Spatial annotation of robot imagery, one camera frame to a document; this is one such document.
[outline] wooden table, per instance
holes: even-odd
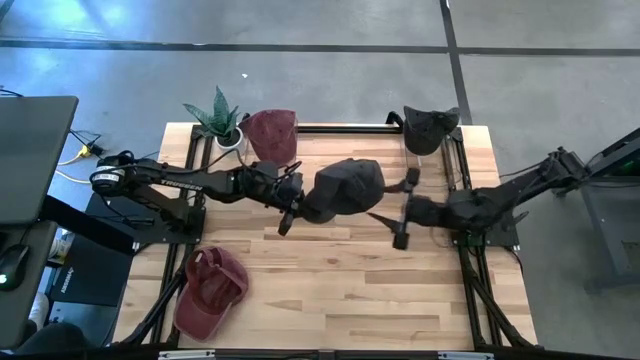
[[[184,166],[192,125],[167,124],[159,161]],[[463,126],[462,131],[473,185],[499,184],[488,128]],[[316,171],[349,157],[377,160],[387,184],[401,180],[407,162],[416,160],[405,156],[400,135],[300,134],[297,158],[305,190],[313,186]],[[255,159],[249,150],[247,161]],[[225,161],[214,170],[237,166],[237,160]],[[443,201],[442,156],[422,157],[421,165],[417,191]],[[386,195],[373,211],[398,218],[402,201],[403,195]],[[458,254],[446,231],[410,226],[409,250],[399,251],[391,247],[389,230],[365,214],[338,216],[323,225],[296,220],[281,237],[281,215],[274,209],[251,200],[231,205],[207,200],[206,206],[202,246],[222,246],[235,254],[249,271],[250,291],[212,341],[201,344],[182,335],[180,347],[472,349]],[[152,245],[134,259],[114,340],[130,334],[157,299],[166,253],[166,245]],[[488,249],[486,256],[496,301],[535,342],[517,262],[500,248]],[[479,311],[488,339],[484,307]]]

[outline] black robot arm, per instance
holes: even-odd
[[[246,197],[284,212],[279,228],[279,233],[284,235],[304,198],[302,174],[294,170],[286,169],[285,174],[279,176],[274,163],[254,162],[208,173],[206,169],[187,170],[151,159],[135,159],[131,152],[124,151],[100,160],[90,180],[97,194],[125,196],[156,210],[174,230],[189,225],[191,206],[187,200],[168,198],[150,185],[199,191],[223,203]]]
[[[549,189],[577,186],[589,176],[575,153],[559,148],[500,186],[453,191],[446,202],[439,203],[425,196],[413,195],[413,187],[417,185],[419,177],[416,172],[419,174],[419,170],[410,169],[407,179],[389,187],[389,192],[405,192],[408,195],[401,221],[370,214],[396,234],[394,247],[398,249],[407,247],[407,222],[483,234],[500,224],[516,206]]]

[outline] cap brim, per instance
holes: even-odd
[[[229,313],[229,305],[220,314],[210,314],[200,310],[193,300],[189,284],[187,284],[178,297],[176,310],[173,315],[173,324],[178,330],[197,341],[206,341],[218,330],[218,327]]]

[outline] maroon cap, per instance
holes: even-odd
[[[262,110],[238,126],[249,138],[260,160],[271,160],[278,166],[284,166],[296,156],[298,139],[295,111]]]
[[[247,292],[247,271],[228,251],[209,247],[191,254],[186,273],[187,286],[178,297],[173,324],[193,339],[206,341]]]

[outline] desk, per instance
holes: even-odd
[[[167,124],[160,162],[184,166],[192,125]],[[488,128],[464,126],[462,131],[473,185],[499,184]],[[377,160],[387,184],[401,180],[411,161],[401,135],[300,134],[297,158],[302,161],[305,190],[313,186],[316,171],[348,157]],[[247,161],[254,159],[247,155]],[[417,191],[443,201],[447,189],[442,157],[423,157],[422,172]],[[400,194],[386,195],[373,211],[397,218],[403,199]],[[409,250],[398,251],[391,247],[390,232],[365,214],[338,216],[323,225],[296,220],[281,237],[281,215],[273,209],[250,200],[230,205],[207,200],[206,207],[202,245],[234,253],[249,271],[250,290],[213,341],[201,344],[182,335],[180,347],[472,348],[458,254],[448,247],[446,231],[410,226]],[[135,257],[114,341],[129,335],[157,299],[166,252],[166,246],[152,245]],[[487,261],[496,301],[535,343],[517,262],[499,248],[487,249]],[[484,307],[479,311],[488,338]],[[163,339],[172,318],[173,302]]]

